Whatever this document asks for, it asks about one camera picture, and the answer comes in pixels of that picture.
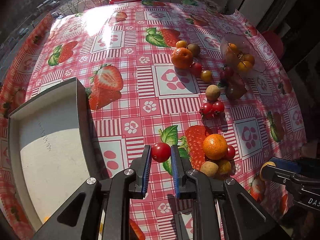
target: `small potato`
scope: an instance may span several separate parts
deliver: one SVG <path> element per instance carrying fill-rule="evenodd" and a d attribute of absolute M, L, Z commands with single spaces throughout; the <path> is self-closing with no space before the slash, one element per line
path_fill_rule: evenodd
<path fill-rule="evenodd" d="M 205 91 L 205 96 L 210 101 L 216 101 L 220 96 L 220 88 L 216 85 L 210 85 Z"/>
<path fill-rule="evenodd" d="M 218 165 L 214 162 L 205 162 L 204 164 L 202 164 L 200 171 L 208 177 L 214 177 L 218 171 L 218 168 Z"/>
<path fill-rule="evenodd" d="M 266 181 L 266 180 L 262 177 L 261 171 L 262 171 L 262 168 L 263 168 L 264 166 L 266 166 L 266 165 L 276 166 L 276 164 L 275 164 L 274 162 L 266 162 L 266 163 L 264 163 L 264 164 L 261 166 L 260 172 L 259 172 L 259 176 L 260 176 L 260 179 L 263 180 L 263 181 Z"/>

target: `tangerine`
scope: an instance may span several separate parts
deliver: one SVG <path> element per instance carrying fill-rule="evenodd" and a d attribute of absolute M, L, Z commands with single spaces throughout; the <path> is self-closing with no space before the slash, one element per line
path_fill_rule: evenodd
<path fill-rule="evenodd" d="M 193 55 L 186 48 L 178 48 L 172 52 L 171 61 L 176 68 L 186 69 L 193 63 Z"/>
<path fill-rule="evenodd" d="M 187 48 L 188 44 L 185 41 L 178 41 L 176 43 L 176 48 Z"/>
<path fill-rule="evenodd" d="M 237 68 L 241 72 L 248 72 L 253 69 L 253 66 L 249 61 L 241 61 L 239 62 Z"/>
<path fill-rule="evenodd" d="M 229 43 L 229 47 L 236 55 L 238 55 L 240 53 L 240 51 L 239 51 L 238 47 L 236 46 L 236 44 Z"/>
<path fill-rule="evenodd" d="M 226 139 L 220 134 L 211 134 L 202 143 L 204 154 L 211 160 L 219 160 L 228 152 Z"/>
<path fill-rule="evenodd" d="M 241 57 L 241 61 L 249 61 L 252 66 L 254 65 L 254 62 L 255 62 L 254 56 L 252 56 L 251 54 L 244 54 Z"/>

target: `yellow cherry tomato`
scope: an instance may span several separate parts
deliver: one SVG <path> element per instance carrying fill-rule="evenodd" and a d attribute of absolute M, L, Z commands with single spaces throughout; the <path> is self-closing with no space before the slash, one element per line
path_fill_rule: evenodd
<path fill-rule="evenodd" d="M 210 70 L 203 70 L 200 74 L 200 78 L 203 82 L 210 83 L 212 80 L 212 73 Z"/>
<path fill-rule="evenodd" d="M 176 43 L 176 48 L 187 48 L 188 44 L 185 41 L 178 41 Z"/>

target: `plastic container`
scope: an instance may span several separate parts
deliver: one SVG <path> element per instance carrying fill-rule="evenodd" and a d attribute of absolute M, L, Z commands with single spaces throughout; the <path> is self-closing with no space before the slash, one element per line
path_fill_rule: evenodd
<path fill-rule="evenodd" d="M 229 43 L 233 43 L 242 52 L 242 54 L 251 54 L 254 57 L 253 69 L 248 72 L 239 71 L 237 66 L 240 63 L 238 56 L 231 50 Z M 253 78 L 261 75 L 266 70 L 266 65 L 263 63 L 258 53 L 253 48 L 252 44 L 245 36 L 236 35 L 234 33 L 226 33 L 220 44 L 221 55 L 226 64 L 233 68 L 241 77 Z"/>

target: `orange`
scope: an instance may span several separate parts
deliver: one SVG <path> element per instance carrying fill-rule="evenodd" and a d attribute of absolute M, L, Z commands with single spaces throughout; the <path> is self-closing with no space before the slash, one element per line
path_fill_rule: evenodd
<path fill-rule="evenodd" d="M 217 162 L 218 171 L 217 173 L 220 175 L 228 174 L 231 171 L 231 163 L 227 160 L 219 160 Z"/>
<path fill-rule="evenodd" d="M 211 160 L 219 160 L 228 152 L 228 144 L 220 134 L 211 134 L 202 143 L 204 154 Z"/>
<path fill-rule="evenodd" d="M 253 69 L 253 66 L 249 61 L 241 61 L 237 68 L 241 72 L 248 72 Z"/>
<path fill-rule="evenodd" d="M 235 44 L 229 43 L 229 47 L 236 55 L 238 55 L 240 53 L 238 47 Z"/>
<path fill-rule="evenodd" d="M 254 65 L 254 57 L 251 54 L 244 54 L 241 57 L 241 61 L 249 61 L 252 66 Z"/>
<path fill-rule="evenodd" d="M 186 48 L 188 46 L 188 44 L 185 41 L 178 41 L 176 43 L 176 48 Z"/>
<path fill-rule="evenodd" d="M 186 48 L 178 48 L 172 52 L 171 61 L 176 68 L 185 69 L 193 63 L 193 55 Z"/>

